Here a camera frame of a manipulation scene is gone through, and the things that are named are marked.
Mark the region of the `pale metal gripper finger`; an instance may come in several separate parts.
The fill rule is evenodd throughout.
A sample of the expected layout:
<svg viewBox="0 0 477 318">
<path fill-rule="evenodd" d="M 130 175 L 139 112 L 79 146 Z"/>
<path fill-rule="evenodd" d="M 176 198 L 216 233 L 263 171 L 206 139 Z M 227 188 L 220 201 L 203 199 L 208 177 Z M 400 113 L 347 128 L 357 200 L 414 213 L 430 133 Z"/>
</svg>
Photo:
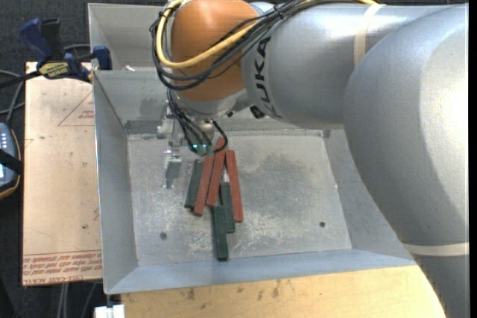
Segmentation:
<svg viewBox="0 0 477 318">
<path fill-rule="evenodd" d="M 176 156 L 168 156 L 165 166 L 165 188 L 172 188 L 174 180 L 179 177 L 182 159 Z"/>
</svg>

